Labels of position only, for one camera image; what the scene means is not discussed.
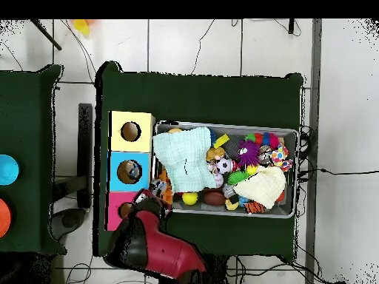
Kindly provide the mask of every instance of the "blue box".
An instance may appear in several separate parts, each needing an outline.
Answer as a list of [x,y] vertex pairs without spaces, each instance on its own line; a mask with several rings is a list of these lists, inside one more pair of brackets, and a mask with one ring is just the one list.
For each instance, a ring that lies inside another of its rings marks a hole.
[[[111,152],[110,153],[110,192],[137,192],[148,189],[150,181],[150,155],[137,152]],[[133,184],[125,184],[117,177],[117,168],[122,161],[134,160],[142,168],[140,179]]]

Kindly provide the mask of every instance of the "pink box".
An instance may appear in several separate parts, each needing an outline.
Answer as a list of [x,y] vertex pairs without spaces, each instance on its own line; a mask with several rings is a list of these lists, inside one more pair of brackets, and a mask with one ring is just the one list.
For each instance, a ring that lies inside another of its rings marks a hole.
[[121,222],[121,218],[118,215],[118,208],[123,203],[131,203],[137,192],[110,192],[108,194],[108,208],[105,212],[108,212],[108,224],[105,226],[106,231],[115,231]]

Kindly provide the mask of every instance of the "dark green tabletop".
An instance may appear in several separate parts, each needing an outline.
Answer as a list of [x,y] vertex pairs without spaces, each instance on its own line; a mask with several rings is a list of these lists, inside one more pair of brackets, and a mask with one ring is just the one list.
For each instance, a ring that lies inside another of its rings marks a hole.
[[[150,112],[156,120],[299,129],[301,75],[215,77],[122,72],[106,62],[96,74],[94,253],[105,255],[108,112]],[[172,214],[166,231],[215,254],[293,257],[295,216],[288,219]]]
[[61,66],[38,72],[0,71],[0,154],[19,164],[18,179],[0,186],[12,222],[0,251],[62,254],[48,231],[52,200],[53,86]]

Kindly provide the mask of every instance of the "gray plastic bin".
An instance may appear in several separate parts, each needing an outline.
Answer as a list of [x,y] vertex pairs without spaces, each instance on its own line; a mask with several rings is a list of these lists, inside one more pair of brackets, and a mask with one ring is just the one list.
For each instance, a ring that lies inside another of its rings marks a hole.
[[[276,204],[268,212],[260,214],[247,214],[244,208],[238,207],[234,211],[228,211],[224,206],[211,206],[203,202],[202,194],[199,192],[199,200],[193,206],[186,205],[183,200],[174,196],[172,203],[172,210],[174,212],[187,213],[187,214],[221,214],[230,216],[242,216],[242,217],[270,217],[270,218],[289,218],[296,210],[296,188],[297,188],[297,173],[298,173],[298,152],[300,149],[300,136],[298,131],[294,129],[270,129],[253,126],[235,126],[235,125],[222,125],[222,124],[201,124],[191,122],[172,122],[172,121],[159,121],[155,124],[154,135],[168,132],[170,129],[180,128],[182,130],[194,129],[196,127],[205,126],[212,129],[217,137],[223,134],[228,134],[229,141],[227,141],[222,147],[227,154],[237,159],[238,142],[249,133],[261,133],[271,132],[278,137],[284,138],[284,143],[288,149],[289,159],[293,159],[294,163],[292,168],[288,172],[284,172],[286,176],[286,190],[285,197],[279,204]],[[158,173],[161,171],[161,164],[153,153],[152,156],[152,179],[158,177]]]

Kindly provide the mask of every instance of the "light blue towel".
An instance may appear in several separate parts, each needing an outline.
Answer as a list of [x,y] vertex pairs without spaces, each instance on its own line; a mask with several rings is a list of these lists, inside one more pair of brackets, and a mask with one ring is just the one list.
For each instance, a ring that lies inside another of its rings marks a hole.
[[152,139],[154,153],[166,168],[172,192],[199,192],[204,187],[216,187],[205,161],[211,144],[206,127],[161,133]]

